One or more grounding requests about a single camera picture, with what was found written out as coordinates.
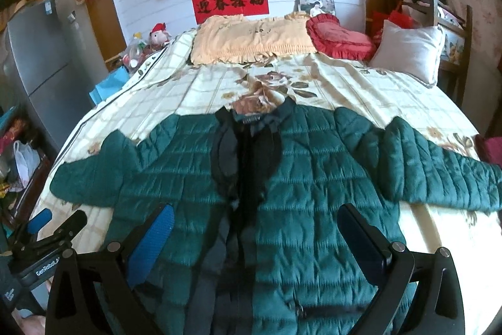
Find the white plastic bag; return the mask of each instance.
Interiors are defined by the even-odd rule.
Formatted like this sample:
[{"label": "white plastic bag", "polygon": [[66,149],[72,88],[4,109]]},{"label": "white plastic bag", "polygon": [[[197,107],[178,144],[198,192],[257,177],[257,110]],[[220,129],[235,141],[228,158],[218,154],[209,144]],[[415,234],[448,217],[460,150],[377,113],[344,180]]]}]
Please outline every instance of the white plastic bag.
[{"label": "white plastic bag", "polygon": [[32,147],[24,145],[19,141],[14,141],[13,149],[16,166],[18,167],[19,179],[21,179],[23,188],[26,188],[33,173],[40,164],[40,156]]}]

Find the yellow pillow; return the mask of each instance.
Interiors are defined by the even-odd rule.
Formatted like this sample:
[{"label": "yellow pillow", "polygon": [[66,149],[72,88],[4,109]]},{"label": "yellow pillow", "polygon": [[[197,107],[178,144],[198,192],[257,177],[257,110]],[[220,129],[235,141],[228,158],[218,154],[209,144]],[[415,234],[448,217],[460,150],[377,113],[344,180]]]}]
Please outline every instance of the yellow pillow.
[{"label": "yellow pillow", "polygon": [[271,56],[315,53],[305,28],[308,19],[304,12],[260,20],[247,20],[243,15],[212,16],[197,31],[192,63],[260,62]]}]

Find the photograph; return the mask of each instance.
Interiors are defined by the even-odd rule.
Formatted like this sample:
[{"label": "photograph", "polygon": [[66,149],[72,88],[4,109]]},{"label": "photograph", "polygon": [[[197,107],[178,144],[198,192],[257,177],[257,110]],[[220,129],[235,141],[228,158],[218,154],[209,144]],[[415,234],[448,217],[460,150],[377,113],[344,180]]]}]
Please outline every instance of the photograph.
[{"label": "photograph", "polygon": [[296,0],[295,4],[297,12],[307,12],[310,17],[320,15],[321,13],[335,15],[334,0]]}]

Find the black zipper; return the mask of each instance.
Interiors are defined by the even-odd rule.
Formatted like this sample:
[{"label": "black zipper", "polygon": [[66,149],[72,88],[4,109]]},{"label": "black zipper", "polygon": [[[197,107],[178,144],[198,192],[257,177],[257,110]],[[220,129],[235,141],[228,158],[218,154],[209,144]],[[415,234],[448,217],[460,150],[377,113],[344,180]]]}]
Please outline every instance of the black zipper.
[{"label": "black zipper", "polygon": [[312,305],[303,306],[294,300],[295,313],[298,319],[332,318],[335,316],[361,315],[366,307],[362,305]]}]

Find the stuffed toy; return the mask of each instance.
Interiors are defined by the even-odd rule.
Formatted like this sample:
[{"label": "stuffed toy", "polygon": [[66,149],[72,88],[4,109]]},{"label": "stuffed toy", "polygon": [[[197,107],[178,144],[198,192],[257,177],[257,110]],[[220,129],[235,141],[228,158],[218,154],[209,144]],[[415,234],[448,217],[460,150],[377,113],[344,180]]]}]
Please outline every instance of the stuffed toy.
[{"label": "stuffed toy", "polygon": [[165,46],[170,42],[171,35],[166,30],[165,23],[157,23],[150,32],[150,42],[156,46]]}]

